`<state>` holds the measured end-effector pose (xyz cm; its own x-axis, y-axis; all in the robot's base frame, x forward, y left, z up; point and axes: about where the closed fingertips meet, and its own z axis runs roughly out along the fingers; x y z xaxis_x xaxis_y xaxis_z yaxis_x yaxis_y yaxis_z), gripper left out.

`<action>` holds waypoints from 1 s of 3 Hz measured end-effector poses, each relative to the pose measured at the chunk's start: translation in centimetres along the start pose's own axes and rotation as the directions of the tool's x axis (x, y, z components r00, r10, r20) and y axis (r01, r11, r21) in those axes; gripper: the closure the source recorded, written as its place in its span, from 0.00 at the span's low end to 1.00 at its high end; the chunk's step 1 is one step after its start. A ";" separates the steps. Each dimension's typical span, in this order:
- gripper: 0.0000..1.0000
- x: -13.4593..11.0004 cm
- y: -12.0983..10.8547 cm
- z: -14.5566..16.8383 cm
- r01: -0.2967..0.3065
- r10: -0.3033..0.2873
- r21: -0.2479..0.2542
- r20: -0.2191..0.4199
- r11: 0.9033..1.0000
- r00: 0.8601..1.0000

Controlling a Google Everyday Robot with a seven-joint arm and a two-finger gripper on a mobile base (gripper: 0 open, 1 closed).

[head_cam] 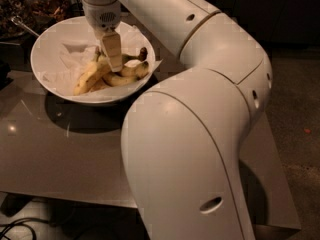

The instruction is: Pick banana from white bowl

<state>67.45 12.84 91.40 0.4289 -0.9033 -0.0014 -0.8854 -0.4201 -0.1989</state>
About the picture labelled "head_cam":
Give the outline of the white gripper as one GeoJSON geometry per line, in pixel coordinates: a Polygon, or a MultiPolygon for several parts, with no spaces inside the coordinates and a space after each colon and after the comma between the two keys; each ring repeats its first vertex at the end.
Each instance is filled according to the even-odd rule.
{"type": "Polygon", "coordinates": [[[83,2],[83,9],[88,24],[93,28],[101,48],[109,60],[111,70],[119,72],[122,67],[121,37],[116,31],[120,24],[120,3],[93,4],[83,2]]]}

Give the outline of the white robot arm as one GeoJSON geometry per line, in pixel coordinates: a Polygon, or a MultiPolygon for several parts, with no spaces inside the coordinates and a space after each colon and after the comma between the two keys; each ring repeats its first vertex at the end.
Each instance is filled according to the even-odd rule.
{"type": "Polygon", "coordinates": [[[270,97],[264,49],[205,0],[82,1],[90,23],[125,6],[185,68],[123,122],[124,169],[150,239],[255,240],[239,153],[270,97]]]}

